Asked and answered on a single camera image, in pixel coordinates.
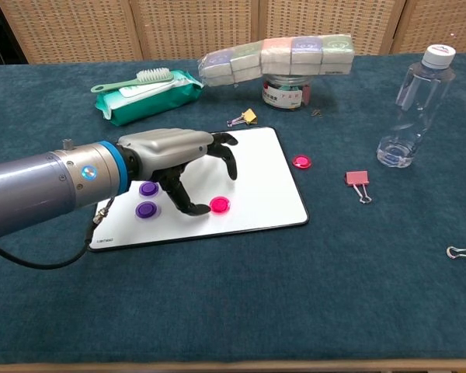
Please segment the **toothbrush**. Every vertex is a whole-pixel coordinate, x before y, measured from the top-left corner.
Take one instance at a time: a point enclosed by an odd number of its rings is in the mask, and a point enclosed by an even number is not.
[[[152,83],[170,82],[174,79],[174,75],[168,68],[153,68],[149,70],[142,70],[137,73],[137,78],[127,80],[125,82],[100,84],[92,87],[93,93],[113,91],[114,89],[128,87],[131,85],[145,85]]]

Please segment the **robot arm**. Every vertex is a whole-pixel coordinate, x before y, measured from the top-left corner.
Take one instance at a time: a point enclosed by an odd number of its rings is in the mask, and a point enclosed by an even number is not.
[[[204,155],[222,158],[237,177],[230,134],[160,129],[0,164],[0,237],[76,208],[126,193],[133,180],[161,184],[183,213],[209,212],[194,204],[179,181],[186,165]]]

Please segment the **whiteboard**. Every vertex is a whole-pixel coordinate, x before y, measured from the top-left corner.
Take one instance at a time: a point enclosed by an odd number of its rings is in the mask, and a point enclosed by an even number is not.
[[[128,192],[116,197],[108,216],[96,228],[90,249],[147,246],[307,223],[308,213],[275,130],[254,127],[228,133],[238,140],[237,145],[230,146],[238,168],[235,181],[229,178],[221,159],[208,155],[191,162],[181,176],[193,203],[209,204],[214,197],[226,197],[231,204],[228,212],[188,216],[179,212],[162,190],[145,197],[139,193],[143,182],[132,182]],[[157,204],[160,214],[139,218],[135,209],[145,201]],[[106,203],[100,202],[97,210]]]

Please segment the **wicker wall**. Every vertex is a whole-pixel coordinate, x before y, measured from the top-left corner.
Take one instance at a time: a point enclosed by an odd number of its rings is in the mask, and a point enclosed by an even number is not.
[[[258,0],[132,0],[144,58],[198,58],[257,40]]]
[[[129,0],[0,0],[30,64],[141,60]]]
[[[405,0],[261,0],[261,38],[350,33],[357,54],[387,54]]]
[[[430,44],[466,52],[466,0],[408,0],[392,52],[423,52]]]

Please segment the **jar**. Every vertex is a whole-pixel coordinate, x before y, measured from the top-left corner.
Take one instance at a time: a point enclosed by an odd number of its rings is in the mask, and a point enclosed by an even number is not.
[[[264,75],[263,100],[281,109],[307,106],[311,97],[312,75]]]

